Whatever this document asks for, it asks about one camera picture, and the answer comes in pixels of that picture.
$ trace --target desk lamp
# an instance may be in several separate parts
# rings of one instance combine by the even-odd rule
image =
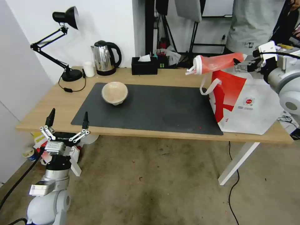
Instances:
[[[78,12],[75,6],[69,8],[66,12],[54,12],[52,14],[54,21],[58,22],[61,26],[57,31],[53,32],[52,34],[48,35],[47,37],[43,38],[42,40],[35,42],[30,45],[31,49],[35,52],[41,54],[42,56],[50,59],[52,62],[56,63],[60,67],[64,68],[64,72],[62,74],[62,79],[64,81],[76,81],[82,77],[82,72],[76,69],[70,69],[69,64],[65,62],[61,62],[47,53],[42,51],[42,48],[51,44],[52,42],[56,41],[57,39],[65,36],[68,33],[68,27],[65,26],[65,23],[69,24],[71,27],[78,30]],[[53,40],[46,41],[49,37],[55,35],[58,32],[62,32],[63,34],[59,37],[54,38]]]

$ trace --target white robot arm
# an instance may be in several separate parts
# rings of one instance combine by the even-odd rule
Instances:
[[[33,184],[29,195],[35,196],[27,209],[27,224],[35,225],[64,225],[67,211],[71,204],[71,197],[67,191],[72,154],[76,149],[74,144],[86,137],[88,131],[88,113],[85,113],[82,131],[78,134],[56,133],[52,129],[55,109],[47,117],[46,125],[40,130],[48,139],[45,151],[52,159],[46,165],[46,173],[42,180]]]
[[[276,51],[273,41],[253,52],[257,57],[235,65],[237,72],[260,72],[279,95],[280,105],[289,113],[300,115],[300,49],[290,47]]]

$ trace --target gray shirt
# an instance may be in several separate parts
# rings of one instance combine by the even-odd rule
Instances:
[[[285,0],[235,0],[226,47],[252,55],[269,41]]]

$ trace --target shopping bag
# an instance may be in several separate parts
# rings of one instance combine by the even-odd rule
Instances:
[[[234,73],[232,68],[212,73],[206,92],[216,121],[223,132],[264,134],[283,112],[278,95],[263,79],[249,73]]]

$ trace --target electric kettle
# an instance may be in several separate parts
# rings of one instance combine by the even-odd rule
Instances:
[[[115,62],[112,49],[115,49],[119,55],[118,62]],[[98,41],[91,46],[97,73],[102,76],[108,76],[116,72],[116,67],[121,63],[122,56],[119,47],[112,42]]]

